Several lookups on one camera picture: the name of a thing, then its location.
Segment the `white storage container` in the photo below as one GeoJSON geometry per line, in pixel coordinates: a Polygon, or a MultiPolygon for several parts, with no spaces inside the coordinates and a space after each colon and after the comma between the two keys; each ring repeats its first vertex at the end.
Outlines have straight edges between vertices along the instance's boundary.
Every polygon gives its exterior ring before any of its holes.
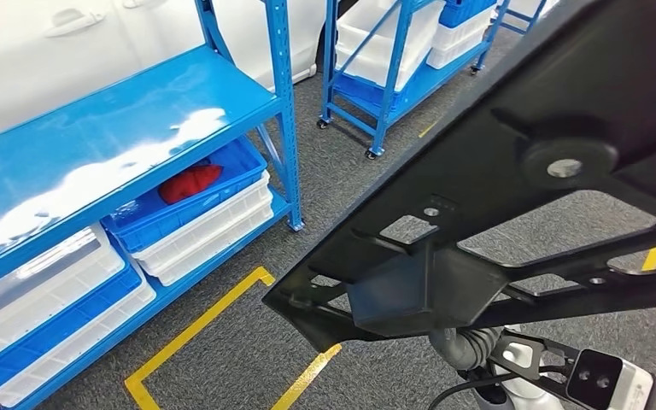
{"type": "MultiPolygon", "coordinates": [[[[427,45],[431,46],[443,6],[443,1],[436,1],[413,14],[401,55],[399,79],[396,81],[395,91],[403,88],[426,56],[426,47],[427,45]]],[[[345,73],[371,80],[380,86],[386,86],[400,7],[386,19],[360,50],[360,53],[346,68],[345,73]]],[[[338,19],[336,46],[336,66],[338,68],[341,68],[348,57],[354,54],[359,44],[378,24],[388,9],[389,4],[382,0],[360,0],[338,19]]]]}
{"type": "Polygon", "coordinates": [[[204,215],[133,254],[150,276],[169,286],[272,218],[270,175],[204,215]]]}
{"type": "Polygon", "coordinates": [[[0,278],[0,351],[124,266],[97,224],[0,278]]]}
{"type": "Polygon", "coordinates": [[[436,69],[446,66],[457,57],[478,46],[483,40],[484,31],[486,31],[485,28],[480,28],[447,49],[431,49],[426,64],[436,69]]]}
{"type": "MultiPolygon", "coordinates": [[[[418,49],[418,53],[415,56],[407,56],[405,61],[401,60],[401,64],[398,67],[396,84],[394,87],[395,91],[403,90],[403,87],[406,85],[408,80],[411,79],[421,63],[424,62],[424,59],[426,58],[426,55],[429,54],[430,49],[431,40],[427,41],[426,44],[418,49]]],[[[341,46],[336,45],[336,56],[337,67],[342,67],[350,57],[350,53],[341,46]]],[[[377,85],[385,87],[386,80],[389,77],[388,61],[386,59],[372,60],[361,55],[357,55],[348,65],[345,73],[367,79],[376,83],[377,85]]]]}
{"type": "MultiPolygon", "coordinates": [[[[435,1],[413,14],[404,43],[404,57],[418,54],[419,51],[416,49],[421,49],[427,38],[434,37],[444,4],[444,1],[435,1]]],[[[382,0],[359,0],[338,19],[338,45],[353,54],[390,8],[387,6],[388,4],[382,0]]],[[[384,21],[368,40],[368,43],[360,49],[360,56],[384,61],[390,58],[400,10],[401,5],[384,21]]]]}
{"type": "Polygon", "coordinates": [[[0,386],[0,404],[2,406],[13,407],[27,398],[155,299],[156,293],[144,279],[139,267],[135,265],[134,269],[142,279],[142,283],[119,302],[92,319],[86,326],[74,332],[8,382],[2,384],[0,386]]]}
{"type": "Polygon", "coordinates": [[[491,25],[492,13],[494,13],[494,6],[489,7],[454,28],[442,26],[440,24],[436,30],[436,35],[434,35],[434,41],[431,46],[439,50],[446,50],[473,33],[482,29],[486,30],[487,27],[491,25]]]}

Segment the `blue metal shelf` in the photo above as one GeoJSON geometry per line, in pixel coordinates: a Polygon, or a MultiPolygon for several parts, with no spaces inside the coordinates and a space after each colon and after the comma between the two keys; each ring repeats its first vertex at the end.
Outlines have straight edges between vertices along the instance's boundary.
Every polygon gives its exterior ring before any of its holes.
{"type": "MultiPolygon", "coordinates": [[[[416,71],[416,74],[414,74],[414,76],[411,78],[411,81],[406,84],[406,88],[404,89],[403,94],[401,94],[401,100],[397,104],[395,110],[389,112],[389,126],[396,123],[414,107],[419,105],[428,96],[430,96],[434,91],[438,90],[439,87],[446,84],[460,70],[469,65],[473,59],[477,58],[477,56],[488,49],[488,47],[489,43],[484,41],[480,45],[464,53],[456,60],[451,61],[446,67],[440,70],[431,68],[426,63],[421,64],[419,69],[416,71]]],[[[373,117],[378,117],[381,114],[380,107],[377,107],[371,102],[368,102],[360,97],[344,94],[338,89],[335,89],[335,92],[341,96],[341,98],[348,100],[350,103],[372,115],[373,117]]],[[[336,107],[333,104],[329,107],[333,110],[336,110],[336,107]]]]}
{"type": "Polygon", "coordinates": [[[366,132],[373,138],[371,147],[366,152],[369,158],[384,153],[384,138],[389,126],[396,123],[403,115],[408,113],[411,109],[416,107],[419,103],[424,101],[431,93],[436,91],[441,85],[449,81],[456,73],[458,73],[464,66],[470,64],[471,60],[477,58],[477,62],[471,66],[472,71],[475,73],[483,68],[483,61],[489,52],[496,30],[499,28],[503,21],[504,14],[507,11],[507,6],[510,0],[505,0],[502,5],[497,9],[497,20],[500,24],[493,24],[489,29],[488,34],[484,41],[477,47],[469,50],[457,60],[449,63],[446,67],[439,70],[429,67],[423,63],[417,73],[407,82],[404,89],[401,91],[401,100],[398,102],[397,107],[391,107],[391,100],[394,96],[393,90],[395,89],[396,79],[399,72],[399,62],[403,54],[404,42],[408,32],[408,27],[411,22],[412,14],[417,10],[423,8],[430,3],[431,0],[395,0],[395,3],[389,8],[384,17],[382,17],[377,25],[368,33],[366,39],[357,47],[354,54],[348,58],[340,70],[336,70],[336,41],[337,29],[336,19],[338,17],[338,0],[328,0],[326,2],[326,20],[325,20],[325,51],[323,55],[323,96],[322,96],[322,109],[319,120],[319,127],[325,128],[328,123],[332,121],[332,115],[338,114],[347,120],[349,123],[357,126],[362,131],[366,132]],[[373,103],[364,100],[361,97],[350,96],[345,92],[341,92],[336,88],[336,80],[343,74],[346,67],[354,59],[355,55],[360,53],[361,48],[368,42],[368,40],[376,33],[379,26],[381,26],[387,17],[394,13],[397,6],[400,4],[410,4],[411,7],[401,7],[398,12],[398,21],[395,31],[395,39],[393,50],[391,51],[391,58],[389,63],[389,71],[386,79],[386,85],[383,90],[383,97],[381,99],[380,107],[373,103]],[[335,96],[340,95],[344,99],[352,103],[356,108],[361,109],[367,114],[376,119],[376,126],[370,126],[364,121],[356,118],[351,113],[346,111],[335,102],[335,96]]]}
{"type": "Polygon", "coordinates": [[[280,109],[201,47],[0,134],[0,277],[280,109]]]}
{"type": "Polygon", "coordinates": [[[41,401],[52,395],[69,380],[86,369],[91,363],[116,346],[117,343],[133,333],[139,328],[139,326],[144,325],[148,320],[159,313],[167,305],[174,302],[189,288],[209,275],[215,270],[215,268],[219,267],[223,262],[227,261],[231,256],[240,251],[240,249],[244,248],[245,245],[260,236],[260,234],[267,230],[267,228],[281,220],[290,211],[290,205],[273,188],[271,188],[271,192],[273,195],[273,217],[269,221],[265,222],[247,236],[243,237],[240,241],[232,244],[229,248],[223,250],[209,261],[206,261],[200,267],[188,273],[171,286],[162,286],[159,280],[147,276],[146,278],[149,284],[157,294],[156,298],[147,307],[127,320],[125,324],[117,328],[116,331],[110,333],[108,337],[104,338],[96,346],[86,351],[76,361],[69,364],[69,366],[54,376],[47,384],[34,391],[33,394],[27,397],[15,408],[18,410],[29,410],[36,407],[41,401]]]}
{"type": "Polygon", "coordinates": [[[17,409],[33,408],[222,262],[287,216],[303,226],[286,0],[264,0],[275,94],[232,63],[209,0],[195,0],[205,45],[0,134],[0,278],[251,129],[285,196],[273,217],[157,297],[17,409]],[[264,122],[278,121],[276,149],[264,122]]]}

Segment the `blue shelf frame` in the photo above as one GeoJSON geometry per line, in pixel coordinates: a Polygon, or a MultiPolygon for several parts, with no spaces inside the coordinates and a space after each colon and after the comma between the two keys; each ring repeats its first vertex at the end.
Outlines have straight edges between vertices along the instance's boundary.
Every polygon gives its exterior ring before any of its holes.
{"type": "MultiPolygon", "coordinates": [[[[483,68],[484,59],[494,41],[496,31],[499,27],[499,25],[496,24],[491,26],[486,38],[480,45],[467,51],[464,55],[452,61],[446,67],[436,70],[426,65],[425,62],[422,63],[417,72],[405,85],[402,91],[401,101],[392,108],[391,99],[394,96],[393,90],[395,89],[396,79],[398,78],[399,64],[401,62],[401,56],[403,55],[408,27],[411,24],[411,17],[413,13],[422,9],[429,3],[431,3],[431,0],[395,0],[392,7],[386,11],[384,16],[378,21],[377,25],[359,44],[354,54],[348,58],[340,70],[336,70],[336,42],[338,37],[336,21],[338,18],[338,1],[328,0],[326,2],[324,37],[325,51],[323,55],[323,95],[319,126],[331,123],[333,114],[340,115],[346,121],[360,128],[363,132],[373,138],[372,145],[366,152],[366,156],[369,158],[375,158],[384,154],[384,139],[390,126],[394,125],[434,91],[446,84],[473,59],[477,58],[477,62],[471,66],[472,73],[481,70],[483,68]],[[400,3],[410,4],[411,7],[401,7],[399,12],[395,41],[391,51],[389,72],[386,79],[386,86],[383,91],[381,106],[377,107],[361,97],[352,96],[338,90],[336,88],[338,78],[344,75],[343,73],[346,67],[353,61],[355,56],[360,53],[363,46],[368,43],[370,38],[381,27],[384,21],[387,20],[388,16],[397,9],[400,3]],[[346,109],[339,106],[335,101],[336,96],[340,96],[343,100],[369,114],[376,120],[376,126],[374,127],[365,123],[365,121],[356,118],[346,109]]],[[[508,5],[509,0],[506,0],[497,9],[498,21],[502,21],[504,14],[507,12],[508,5]]]]}
{"type": "Polygon", "coordinates": [[[530,32],[532,27],[537,23],[539,20],[539,16],[542,14],[542,10],[544,9],[544,5],[547,3],[547,0],[540,0],[539,5],[536,7],[536,11],[534,12],[534,15],[525,15],[522,13],[519,13],[518,11],[514,11],[512,9],[507,9],[507,15],[510,15],[512,17],[516,17],[522,21],[526,21],[527,27],[522,28],[522,27],[517,27],[515,25],[512,25],[506,21],[502,21],[500,26],[511,30],[513,32],[519,33],[521,35],[525,35],[526,33],[530,32]]]}
{"type": "MultiPolygon", "coordinates": [[[[22,237],[18,237],[13,243],[9,243],[8,246],[0,249],[0,278],[33,257],[40,255],[45,250],[57,245],[76,231],[98,221],[120,205],[152,189],[165,179],[252,129],[257,130],[258,135],[265,144],[276,174],[281,179],[284,187],[284,195],[271,187],[273,217],[269,221],[209,261],[205,261],[202,266],[169,287],[161,286],[158,280],[148,277],[148,281],[155,289],[157,297],[147,307],[13,408],[25,410],[36,407],[41,401],[61,388],[79,372],[86,369],[139,326],[185,293],[190,287],[210,274],[224,261],[260,236],[268,227],[282,220],[283,217],[287,217],[288,225],[294,231],[303,228],[298,184],[296,121],[290,71],[287,3],[286,0],[264,0],[263,3],[266,7],[267,27],[271,45],[272,68],[275,79],[274,94],[255,83],[232,64],[225,42],[218,31],[212,4],[209,0],[195,0],[205,36],[205,45],[0,134],[1,150],[13,149],[13,151],[19,151],[21,147],[13,147],[12,144],[14,141],[19,141],[17,137],[23,137],[24,135],[28,135],[31,142],[38,142],[40,138],[43,138],[48,140],[50,144],[57,144],[56,147],[50,146],[50,148],[53,148],[50,152],[40,152],[36,158],[33,158],[33,162],[38,162],[42,167],[39,169],[42,170],[40,172],[43,172],[44,175],[58,174],[55,177],[49,177],[51,179],[47,178],[46,182],[53,183],[52,179],[59,182],[66,180],[64,178],[67,177],[65,169],[73,171],[77,166],[81,167],[85,163],[91,164],[93,161],[104,161],[103,157],[107,156],[104,154],[105,152],[115,155],[115,152],[117,154],[121,152],[119,149],[124,149],[124,147],[110,147],[111,150],[107,149],[105,151],[101,149],[102,147],[96,147],[95,152],[86,152],[88,149],[85,148],[90,148],[89,144],[110,143],[109,139],[111,139],[110,144],[114,146],[126,143],[132,144],[132,146],[139,146],[142,143],[152,144],[155,139],[158,140],[159,144],[164,143],[167,141],[165,138],[168,138],[165,135],[171,136],[175,130],[174,122],[167,122],[173,119],[164,113],[170,112],[174,106],[182,104],[197,111],[196,106],[202,104],[200,107],[204,107],[206,110],[223,108],[224,114],[220,117],[223,122],[218,121],[219,124],[212,127],[199,127],[197,131],[202,132],[204,129],[204,134],[182,143],[180,146],[172,147],[169,154],[165,158],[161,158],[159,163],[150,164],[149,169],[130,177],[118,186],[104,184],[105,187],[109,186],[110,188],[105,188],[104,191],[97,190],[93,197],[84,200],[84,203],[79,203],[80,208],[77,208],[74,212],[59,215],[58,218],[50,220],[48,224],[34,226],[22,237]],[[202,67],[202,65],[208,65],[209,67],[203,70],[196,69],[196,67],[202,67]],[[214,81],[215,78],[223,79],[223,82],[228,84],[221,85],[219,81],[214,81]],[[160,84],[160,80],[164,80],[165,84],[160,84]],[[216,84],[215,89],[225,91],[225,95],[221,97],[210,96],[209,93],[212,92],[212,89],[199,88],[209,84],[216,84]],[[179,89],[177,92],[182,99],[179,101],[155,101],[155,98],[159,100],[161,93],[166,96],[163,99],[173,97],[173,95],[166,92],[166,90],[171,90],[170,87],[177,87],[179,89]],[[224,107],[210,105],[219,103],[227,105],[224,107]],[[96,128],[89,128],[85,131],[82,129],[85,125],[80,122],[82,120],[79,117],[95,115],[94,112],[96,111],[94,110],[98,111],[100,115],[104,114],[104,116],[99,117],[97,115],[100,120],[97,128],[102,130],[102,133],[96,132],[93,135],[96,135],[94,138],[103,137],[103,139],[98,139],[96,142],[87,141],[84,143],[86,145],[81,147],[82,149],[69,151],[67,147],[81,143],[76,139],[70,139],[73,135],[69,134],[71,130],[69,127],[76,124],[77,126],[72,128],[79,129],[79,137],[86,135],[87,139],[91,138],[96,128]],[[276,118],[278,121],[278,134],[281,143],[279,149],[273,143],[264,125],[271,118],[276,118]],[[157,132],[143,137],[141,135],[126,136],[122,133],[129,130],[130,127],[133,127],[135,132],[143,132],[143,128],[146,128],[146,126],[140,128],[142,126],[141,122],[147,122],[150,126],[153,126],[158,120],[162,121],[160,126],[156,127],[160,129],[161,134],[157,132]],[[55,138],[46,133],[53,131],[59,131],[63,135],[55,138]],[[69,151],[69,155],[60,155],[60,149],[62,148],[64,148],[64,151],[69,151]],[[59,161],[64,158],[68,162],[67,168],[60,168],[64,164],[59,163],[59,161]],[[55,161],[56,168],[50,169],[52,167],[50,159],[55,161]]],[[[29,155],[34,155],[34,152],[32,150],[23,154],[9,153],[9,155],[9,158],[16,157],[16,159],[28,160],[30,159],[29,155]]],[[[18,183],[19,178],[27,178],[27,176],[20,173],[0,174],[0,178],[3,177],[10,179],[8,181],[10,183],[13,183],[14,180],[18,183]]],[[[0,214],[13,210],[10,207],[32,198],[33,195],[33,192],[27,192],[23,193],[22,197],[16,195],[16,198],[10,198],[11,202],[4,209],[0,209],[0,214]]]]}
{"type": "Polygon", "coordinates": [[[96,346],[84,352],[77,360],[70,363],[66,368],[54,376],[47,384],[44,384],[39,389],[34,391],[24,401],[19,403],[16,407],[17,410],[29,410],[35,408],[39,403],[44,401],[47,397],[54,394],[64,384],[76,377],[79,373],[84,371],[89,365],[97,361],[100,357],[106,354],[111,348],[116,346],[119,342],[131,335],[140,326],[147,323],[162,309],[166,308],[170,303],[177,300],[192,286],[197,284],[200,280],[205,278],[214,269],[222,265],[225,261],[230,259],[234,254],[244,248],[248,243],[255,240],[270,226],[275,225],[279,220],[290,213],[290,205],[285,199],[280,196],[277,191],[271,189],[273,194],[272,199],[272,213],[273,217],[267,222],[260,225],[254,231],[243,237],[240,241],[232,244],[229,248],[223,250],[209,261],[199,266],[194,271],[188,273],[179,281],[170,286],[162,286],[159,280],[147,276],[147,281],[155,290],[156,298],[145,308],[140,310],[137,314],[127,320],[122,326],[117,328],[116,331],[109,334],[109,336],[102,339],[96,346]]]}

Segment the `gray carpet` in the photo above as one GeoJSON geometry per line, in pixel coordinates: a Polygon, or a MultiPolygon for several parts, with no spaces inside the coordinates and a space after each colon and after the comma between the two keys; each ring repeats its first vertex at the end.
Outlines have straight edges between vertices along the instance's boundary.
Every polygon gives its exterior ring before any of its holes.
{"type": "MultiPolygon", "coordinates": [[[[501,32],[487,65],[493,66],[517,40],[518,36],[501,32]]],[[[386,155],[378,161],[363,157],[368,139],[359,133],[358,142],[347,136],[341,129],[351,127],[343,121],[324,131],[316,129],[319,77],[297,85],[296,116],[306,228],[298,233],[284,224],[271,228],[40,408],[137,408],[124,387],[127,376],[255,267],[263,265],[275,276],[284,274],[419,133],[475,81],[469,75],[459,74],[390,128],[386,155]]],[[[617,235],[649,221],[647,215],[637,214],[636,210],[612,199],[581,193],[542,213],[472,238],[465,246],[497,259],[524,260],[617,235]]],[[[397,234],[410,236],[411,229],[399,229],[397,234]]],[[[636,255],[619,263],[637,269],[641,261],[642,255],[636,255]]],[[[534,289],[551,289],[564,284],[541,278],[528,285],[534,289]]],[[[301,374],[315,353],[295,330],[260,303],[264,291],[262,284],[248,290],[145,381],[161,408],[270,408],[301,374]]],[[[579,348],[621,354],[656,374],[656,309],[531,324],[524,329],[579,348]]],[[[458,381],[423,338],[345,343],[293,408],[420,409],[440,390],[458,381]]],[[[442,408],[475,407],[467,395],[457,395],[442,408]]]]}

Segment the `blue plastic crate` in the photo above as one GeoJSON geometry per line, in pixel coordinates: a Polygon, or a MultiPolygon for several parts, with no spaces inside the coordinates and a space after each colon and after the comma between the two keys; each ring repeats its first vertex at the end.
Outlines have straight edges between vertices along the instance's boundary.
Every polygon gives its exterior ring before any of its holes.
{"type": "MultiPolygon", "coordinates": [[[[426,59],[421,62],[419,69],[417,69],[416,72],[413,73],[412,77],[408,79],[406,85],[403,86],[403,89],[401,91],[394,91],[391,94],[389,111],[393,112],[396,110],[398,103],[403,98],[405,91],[411,86],[413,77],[416,75],[416,73],[421,71],[421,67],[424,64],[426,64],[426,59]]],[[[373,81],[342,73],[336,79],[335,88],[341,94],[349,97],[358,97],[362,100],[368,101],[374,107],[381,109],[381,102],[384,99],[385,87],[382,87],[373,81]]]]}
{"type": "Polygon", "coordinates": [[[220,177],[206,190],[168,205],[158,188],[154,188],[103,218],[102,225],[133,254],[257,182],[267,168],[261,153],[246,137],[229,142],[207,159],[223,168],[220,177]]]}
{"type": "Polygon", "coordinates": [[[454,28],[494,4],[496,0],[446,0],[439,24],[454,28]]]}
{"type": "Polygon", "coordinates": [[[135,290],[143,278],[125,268],[0,352],[0,386],[135,290]]]}

